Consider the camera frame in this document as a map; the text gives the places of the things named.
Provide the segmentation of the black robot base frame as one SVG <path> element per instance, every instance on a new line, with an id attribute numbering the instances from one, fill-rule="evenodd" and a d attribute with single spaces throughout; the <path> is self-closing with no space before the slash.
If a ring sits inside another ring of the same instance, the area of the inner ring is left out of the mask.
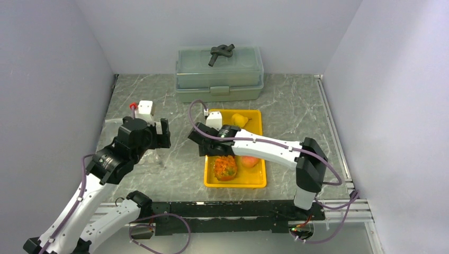
<path id="1" fill-rule="evenodd" d="M 292 200 L 153 202 L 140 212 L 137 222 L 152 222 L 157 236 L 178 233 L 269 231 L 286 233 L 295 224 L 322 221 L 318 204 L 309 210 Z"/>

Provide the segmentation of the orange toy pineapple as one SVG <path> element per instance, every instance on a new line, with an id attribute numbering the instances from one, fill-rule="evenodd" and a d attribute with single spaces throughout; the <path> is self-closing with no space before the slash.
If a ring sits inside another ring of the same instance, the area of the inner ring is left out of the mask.
<path id="1" fill-rule="evenodd" d="M 236 177 L 238 166 L 234 156 L 219 156 L 213 164 L 213 173 L 219 181 L 230 181 Z"/>

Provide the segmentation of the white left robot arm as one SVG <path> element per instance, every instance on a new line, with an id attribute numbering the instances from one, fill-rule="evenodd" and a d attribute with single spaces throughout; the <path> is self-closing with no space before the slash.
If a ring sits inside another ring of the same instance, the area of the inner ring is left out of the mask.
<path id="1" fill-rule="evenodd" d="M 93 154 L 88 165 L 82 165 L 82 181 L 54 223 L 39 237 L 27 239 L 23 245 L 26 253 L 93 253 L 123 225 L 151 218 L 152 200 L 135 190 L 112 212 L 90 222 L 106 196 L 147 150 L 171 145 L 167 119 L 148 123 L 126 116 L 122 121 L 113 141 Z"/>

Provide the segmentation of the yellow plastic tray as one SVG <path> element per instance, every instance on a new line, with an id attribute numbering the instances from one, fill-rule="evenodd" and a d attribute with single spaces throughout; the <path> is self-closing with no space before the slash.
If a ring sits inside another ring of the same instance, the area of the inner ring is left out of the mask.
<path id="1" fill-rule="evenodd" d="M 231 124 L 232 116 L 240 114 L 248 118 L 248 122 L 244 126 L 244 130 L 251 133 L 262 135 L 262 114 L 259 110 L 236 110 L 236 109 L 210 109 L 209 115 L 215 119 L 220 112 L 222 124 Z M 244 167 L 241 164 L 239 156 L 236 157 L 238 166 L 236 177 L 228 181 L 219 181 L 214 176 L 213 166 L 217 157 L 205 158 L 204 163 L 204 184 L 209 188 L 264 188 L 267 184 L 266 166 L 264 160 L 259 160 L 251 168 Z"/>

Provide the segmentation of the clear zip top bag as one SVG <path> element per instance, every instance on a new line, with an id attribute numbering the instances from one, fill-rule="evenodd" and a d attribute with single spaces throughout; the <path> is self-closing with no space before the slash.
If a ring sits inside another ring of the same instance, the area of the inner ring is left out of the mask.
<path id="1" fill-rule="evenodd" d="M 97 144 L 97 150 L 101 150 L 112 143 L 113 139 L 117 136 L 118 129 L 122 123 L 122 119 L 110 119 L 104 121 Z M 156 150 L 147 150 L 139 162 L 134 166 L 134 170 L 152 172 L 154 174 L 157 170 L 151 169 L 153 166 L 161 166 L 161 157 Z"/>

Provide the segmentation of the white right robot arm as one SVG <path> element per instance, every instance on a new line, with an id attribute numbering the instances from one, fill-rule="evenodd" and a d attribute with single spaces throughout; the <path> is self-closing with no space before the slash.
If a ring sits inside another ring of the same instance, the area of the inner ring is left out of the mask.
<path id="1" fill-rule="evenodd" d="M 200 122 L 194 124 L 188 138 L 199 146 L 200 156 L 250 156 L 293 170 L 297 187 L 292 214 L 304 220 L 312 213 L 312 203 L 321 192 L 329 166 L 327 157 L 314 139 L 283 141 L 233 125 L 224 125 L 216 130 Z"/>

